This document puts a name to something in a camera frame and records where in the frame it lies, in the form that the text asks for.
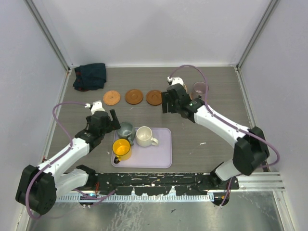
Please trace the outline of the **brown wooden coaster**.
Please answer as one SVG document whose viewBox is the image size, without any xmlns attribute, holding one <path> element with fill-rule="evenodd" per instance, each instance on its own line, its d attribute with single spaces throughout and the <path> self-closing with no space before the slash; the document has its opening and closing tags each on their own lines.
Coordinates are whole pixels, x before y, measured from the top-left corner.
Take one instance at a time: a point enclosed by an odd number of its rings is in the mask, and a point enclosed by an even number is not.
<svg viewBox="0 0 308 231">
<path fill-rule="evenodd" d="M 127 103 L 137 105 L 143 100 L 143 93 L 139 89 L 130 89 L 125 94 Z"/>
<path fill-rule="evenodd" d="M 151 90 L 146 95 L 146 101 L 152 106 L 158 106 L 162 103 L 161 91 Z"/>
</svg>

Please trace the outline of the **grey-green ceramic mug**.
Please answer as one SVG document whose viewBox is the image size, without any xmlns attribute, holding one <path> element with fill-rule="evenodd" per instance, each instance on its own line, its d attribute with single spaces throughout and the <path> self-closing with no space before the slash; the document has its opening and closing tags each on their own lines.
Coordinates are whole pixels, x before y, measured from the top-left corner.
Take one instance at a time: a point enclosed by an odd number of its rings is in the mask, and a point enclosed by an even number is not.
<svg viewBox="0 0 308 231">
<path fill-rule="evenodd" d="M 134 145 L 133 141 L 136 136 L 136 130 L 130 122 L 120 123 L 120 129 L 117 130 L 117 135 L 121 139 L 126 139 L 131 146 Z"/>
</svg>

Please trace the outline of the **purple transparent mug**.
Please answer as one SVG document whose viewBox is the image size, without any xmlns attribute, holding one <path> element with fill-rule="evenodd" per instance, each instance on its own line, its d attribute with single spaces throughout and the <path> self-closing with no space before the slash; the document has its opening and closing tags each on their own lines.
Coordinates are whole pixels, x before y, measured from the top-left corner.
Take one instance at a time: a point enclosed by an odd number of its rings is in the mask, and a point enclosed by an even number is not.
<svg viewBox="0 0 308 231">
<path fill-rule="evenodd" d="M 204 82 L 195 82 L 191 93 L 194 93 L 196 98 L 201 98 L 205 101 L 205 90 L 209 90 L 209 86 L 207 84 Z"/>
</svg>

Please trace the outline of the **woven rattan coaster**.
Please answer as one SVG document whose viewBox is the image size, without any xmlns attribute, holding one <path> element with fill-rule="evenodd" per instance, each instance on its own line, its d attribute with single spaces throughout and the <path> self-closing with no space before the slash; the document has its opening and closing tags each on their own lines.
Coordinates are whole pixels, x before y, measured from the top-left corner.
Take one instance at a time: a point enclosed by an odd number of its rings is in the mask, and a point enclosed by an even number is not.
<svg viewBox="0 0 308 231">
<path fill-rule="evenodd" d="M 120 93 L 115 90 L 110 90 L 106 92 L 103 96 L 103 102 L 109 106 L 116 105 L 117 103 L 120 102 L 120 99 L 121 99 Z"/>
<path fill-rule="evenodd" d="M 194 93 L 190 93 L 190 99 L 193 100 L 195 98 L 196 98 L 195 94 Z"/>
</svg>

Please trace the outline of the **white ceramic mug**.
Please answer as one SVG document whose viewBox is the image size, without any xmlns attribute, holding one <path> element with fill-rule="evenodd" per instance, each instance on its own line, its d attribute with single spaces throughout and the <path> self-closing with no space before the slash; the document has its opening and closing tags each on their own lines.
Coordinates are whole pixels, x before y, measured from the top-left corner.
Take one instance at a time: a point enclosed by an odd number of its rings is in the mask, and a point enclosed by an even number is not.
<svg viewBox="0 0 308 231">
<path fill-rule="evenodd" d="M 149 147 L 151 145 L 158 146 L 159 141 L 153 137 L 152 130 L 147 127 L 143 126 L 137 129 L 136 131 L 136 142 L 141 147 Z"/>
</svg>

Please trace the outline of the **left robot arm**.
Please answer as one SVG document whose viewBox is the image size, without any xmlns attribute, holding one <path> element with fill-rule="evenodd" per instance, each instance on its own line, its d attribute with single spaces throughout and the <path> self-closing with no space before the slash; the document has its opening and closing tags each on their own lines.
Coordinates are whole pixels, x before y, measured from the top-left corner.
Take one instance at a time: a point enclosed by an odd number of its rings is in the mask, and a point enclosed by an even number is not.
<svg viewBox="0 0 308 231">
<path fill-rule="evenodd" d="M 79 187 L 86 191 L 95 188 L 95 170 L 85 165 L 77 166 L 70 173 L 67 170 L 100 145 L 106 134 L 120 129 L 120 123 L 114 109 L 96 111 L 86 120 L 86 128 L 58 154 L 36 167 L 28 165 L 24 168 L 15 199 L 28 211 L 44 215 L 51 210 L 56 199 L 68 192 Z"/>
</svg>

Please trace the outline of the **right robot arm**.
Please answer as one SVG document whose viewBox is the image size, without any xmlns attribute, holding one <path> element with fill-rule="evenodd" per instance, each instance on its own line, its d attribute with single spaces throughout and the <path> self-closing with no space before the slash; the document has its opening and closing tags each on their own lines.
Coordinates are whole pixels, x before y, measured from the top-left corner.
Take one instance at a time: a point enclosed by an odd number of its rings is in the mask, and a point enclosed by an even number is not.
<svg viewBox="0 0 308 231">
<path fill-rule="evenodd" d="M 260 128 L 238 125 L 214 111 L 202 99 L 191 99 L 181 84 L 169 86 L 161 95 L 163 113 L 178 113 L 216 133 L 233 148 L 232 159 L 222 162 L 210 173 L 215 189 L 223 189 L 232 177 L 251 175 L 269 157 L 264 133 Z"/>
</svg>

